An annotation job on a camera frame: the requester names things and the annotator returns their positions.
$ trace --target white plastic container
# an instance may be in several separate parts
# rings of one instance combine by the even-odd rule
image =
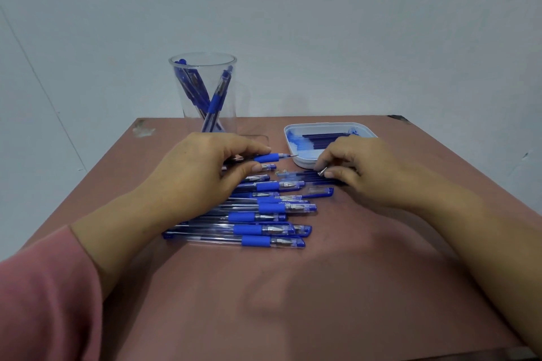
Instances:
[[[294,163],[304,169],[313,169],[318,156],[323,150],[299,150],[295,143],[288,140],[288,134],[296,136],[313,135],[322,133],[355,133],[360,137],[376,137],[367,126],[359,123],[305,123],[290,124],[284,127],[284,136],[288,142],[288,148],[291,154],[297,154],[294,157]]]

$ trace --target clear plastic cup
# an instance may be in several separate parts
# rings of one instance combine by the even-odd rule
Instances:
[[[179,54],[169,62],[190,131],[237,133],[237,58],[227,53],[201,52]]]

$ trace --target left hand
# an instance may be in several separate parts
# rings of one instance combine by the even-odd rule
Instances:
[[[235,155],[268,154],[271,148],[232,133],[192,133],[176,145],[135,191],[150,201],[166,226],[193,219],[224,202],[261,164],[247,161],[222,176],[224,160]]]

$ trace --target brown tabletop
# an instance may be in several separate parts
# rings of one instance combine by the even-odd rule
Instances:
[[[398,156],[469,187],[495,208],[541,218],[415,125],[386,116],[240,118],[239,132],[288,151],[284,126],[357,122]],[[131,126],[29,242],[141,183],[186,136],[184,119]],[[291,160],[279,168],[298,169]],[[424,221],[354,200],[318,199],[304,250],[153,241],[104,308],[105,360],[405,360],[521,345]]]

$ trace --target pink sweater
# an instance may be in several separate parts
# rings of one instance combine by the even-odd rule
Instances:
[[[0,262],[0,359],[98,360],[98,273],[70,228]]]

